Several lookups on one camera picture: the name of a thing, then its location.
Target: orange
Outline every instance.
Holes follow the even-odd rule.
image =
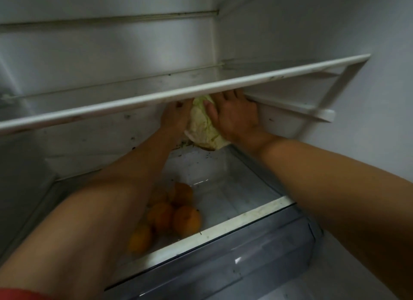
[[[160,202],[166,202],[168,200],[168,193],[166,190],[159,186],[154,186],[151,196],[149,197],[148,206],[153,206]]]
[[[186,183],[175,182],[175,194],[172,196],[171,202],[173,205],[180,207],[181,205],[191,205],[194,192]]]
[[[147,220],[158,233],[166,233],[171,229],[173,206],[167,202],[155,204],[147,214]]]
[[[201,214],[194,207],[184,205],[173,214],[172,227],[181,238],[189,237],[201,230]]]
[[[141,255],[145,253],[151,245],[151,227],[148,224],[139,223],[129,240],[128,251]]]

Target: person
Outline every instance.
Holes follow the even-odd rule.
[[[257,158],[297,204],[401,299],[413,298],[413,184],[266,132],[242,90],[212,95],[221,135]],[[102,169],[28,236],[0,269],[1,299],[92,299],[108,282],[153,183],[185,130],[192,100],[167,105],[149,139]]]

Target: cabbage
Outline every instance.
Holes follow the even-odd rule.
[[[212,125],[205,111],[204,100],[209,100],[214,103],[209,95],[199,96],[194,99],[190,113],[190,121],[185,130],[185,134],[196,146],[207,150],[219,150],[230,144],[230,142],[225,140]]]

